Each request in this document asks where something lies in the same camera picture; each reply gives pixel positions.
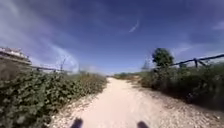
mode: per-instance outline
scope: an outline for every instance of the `wooden fence post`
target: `wooden fence post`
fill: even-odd
[[[198,68],[198,60],[194,58],[195,67]]]

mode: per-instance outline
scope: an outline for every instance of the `wire fence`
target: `wire fence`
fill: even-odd
[[[198,67],[198,64],[201,64],[202,66],[208,66],[203,61],[213,60],[213,59],[219,59],[219,58],[223,58],[223,57],[224,57],[224,54],[220,54],[220,55],[216,55],[216,56],[211,56],[211,57],[193,58],[193,59],[190,59],[190,60],[186,60],[186,61],[182,61],[182,62],[175,63],[175,64],[173,64],[171,66],[176,66],[176,65],[181,66],[182,64],[186,64],[186,63],[189,63],[189,62],[194,62],[195,63],[195,67]]]

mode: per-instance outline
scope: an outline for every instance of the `tree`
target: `tree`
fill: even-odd
[[[173,56],[165,48],[157,48],[152,54],[153,62],[156,66],[161,68],[167,68],[173,64]]]
[[[145,61],[141,69],[142,71],[148,71],[150,69],[149,62],[147,60]]]

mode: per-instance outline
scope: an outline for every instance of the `fence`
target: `fence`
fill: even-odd
[[[212,60],[212,59],[218,59],[218,58],[222,58],[224,57],[224,54],[220,54],[220,55],[217,55],[217,56],[211,56],[211,57],[203,57],[203,58],[194,58],[194,59],[191,59],[191,60],[186,60],[186,61],[182,61],[182,62],[179,62],[179,63],[175,63],[171,66],[175,66],[175,65],[183,65],[185,63],[188,63],[188,62],[194,62],[195,63],[195,67],[197,68],[198,67],[198,64],[201,64],[202,66],[208,66],[206,63],[204,63],[203,61],[205,60]]]
[[[28,68],[32,68],[35,70],[45,70],[45,71],[55,71],[55,72],[71,72],[71,71],[66,71],[62,69],[55,69],[55,68],[47,68],[47,67],[39,67],[39,66],[29,66]]]

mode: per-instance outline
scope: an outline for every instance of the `vegetation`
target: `vegetation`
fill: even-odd
[[[161,68],[167,68],[173,64],[173,56],[165,48],[157,48],[152,54],[152,58],[156,66]]]
[[[223,109],[224,63],[206,67],[169,67],[172,56],[168,52],[153,53],[156,69],[145,72],[140,81],[143,87],[150,87],[165,94],[183,99],[188,103]]]
[[[13,64],[1,66],[0,71],[0,127],[3,128],[47,127],[50,117],[65,104],[101,92],[106,84],[105,77],[86,72],[68,75],[22,71]]]
[[[139,72],[136,73],[120,73],[120,74],[115,74],[113,77],[116,79],[121,79],[121,80],[131,80],[133,79],[134,76],[139,76]]]

